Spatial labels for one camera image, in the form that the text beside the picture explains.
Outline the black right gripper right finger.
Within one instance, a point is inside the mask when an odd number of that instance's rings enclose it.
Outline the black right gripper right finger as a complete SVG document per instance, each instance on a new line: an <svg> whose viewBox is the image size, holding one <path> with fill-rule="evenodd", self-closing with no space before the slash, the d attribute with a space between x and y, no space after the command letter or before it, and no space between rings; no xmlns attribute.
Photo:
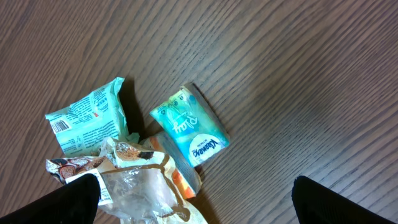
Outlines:
<svg viewBox="0 0 398 224"><path fill-rule="evenodd" d="M294 180L292 201L300 224L394 224L303 175Z"/></svg>

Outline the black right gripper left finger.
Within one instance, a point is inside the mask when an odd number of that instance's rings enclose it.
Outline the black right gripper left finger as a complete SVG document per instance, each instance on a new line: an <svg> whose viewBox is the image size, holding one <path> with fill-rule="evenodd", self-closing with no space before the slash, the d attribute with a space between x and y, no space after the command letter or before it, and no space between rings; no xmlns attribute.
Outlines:
<svg viewBox="0 0 398 224"><path fill-rule="evenodd" d="M42 198L1 217L5 224L93 224L100 184L85 174Z"/></svg>

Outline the clear bagged bread snack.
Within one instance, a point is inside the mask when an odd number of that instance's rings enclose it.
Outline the clear bagged bread snack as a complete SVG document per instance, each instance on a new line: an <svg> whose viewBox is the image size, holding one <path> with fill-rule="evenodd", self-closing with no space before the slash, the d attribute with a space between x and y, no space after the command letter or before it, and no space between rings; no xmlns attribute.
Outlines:
<svg viewBox="0 0 398 224"><path fill-rule="evenodd" d="M98 156L48 159L45 168L63 184L85 175L97 177L99 208L121 223L205 223L172 180L175 161L141 144L106 138Z"/></svg>

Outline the teal wet wipes pack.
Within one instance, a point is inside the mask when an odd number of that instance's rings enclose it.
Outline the teal wet wipes pack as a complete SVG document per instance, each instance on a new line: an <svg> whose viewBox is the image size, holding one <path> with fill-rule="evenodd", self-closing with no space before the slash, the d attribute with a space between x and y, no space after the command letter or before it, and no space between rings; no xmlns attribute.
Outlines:
<svg viewBox="0 0 398 224"><path fill-rule="evenodd" d="M130 133L119 91L124 78L92 91L66 108L45 115L67 157L97 156L103 139L137 143L139 135Z"/></svg>

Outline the orange tissue pack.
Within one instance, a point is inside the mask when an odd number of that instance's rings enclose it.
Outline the orange tissue pack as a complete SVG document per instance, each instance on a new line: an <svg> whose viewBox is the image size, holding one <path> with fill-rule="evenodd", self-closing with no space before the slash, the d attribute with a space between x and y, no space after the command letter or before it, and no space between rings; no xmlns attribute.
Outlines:
<svg viewBox="0 0 398 224"><path fill-rule="evenodd" d="M190 199L197 196L202 185L201 178L198 172L190 166L186 158L184 158L183 154L180 152L180 149L165 131L143 139L139 144L154 151L168 154L175 161L176 165L172 173L172 180L183 198Z"/></svg>

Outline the teal tissue pack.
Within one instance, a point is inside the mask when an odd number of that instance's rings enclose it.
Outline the teal tissue pack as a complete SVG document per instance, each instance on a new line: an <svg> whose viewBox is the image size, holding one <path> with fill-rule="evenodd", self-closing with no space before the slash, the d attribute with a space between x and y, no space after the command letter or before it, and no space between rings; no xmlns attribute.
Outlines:
<svg viewBox="0 0 398 224"><path fill-rule="evenodd" d="M229 146L228 133L193 83L181 86L150 115L192 167Z"/></svg>

